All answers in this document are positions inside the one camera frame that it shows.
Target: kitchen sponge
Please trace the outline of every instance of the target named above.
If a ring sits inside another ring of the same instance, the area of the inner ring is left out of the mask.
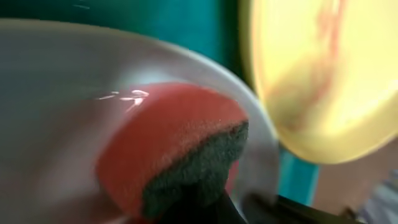
[[[209,205],[243,150],[246,114],[234,100],[196,85],[140,90],[148,96],[98,158],[100,184],[134,218],[159,217],[186,195]]]

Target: yellow bowl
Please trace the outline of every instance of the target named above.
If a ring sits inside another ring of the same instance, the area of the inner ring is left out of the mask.
[[[242,1],[248,78],[280,140],[336,164],[398,133],[398,1]]]

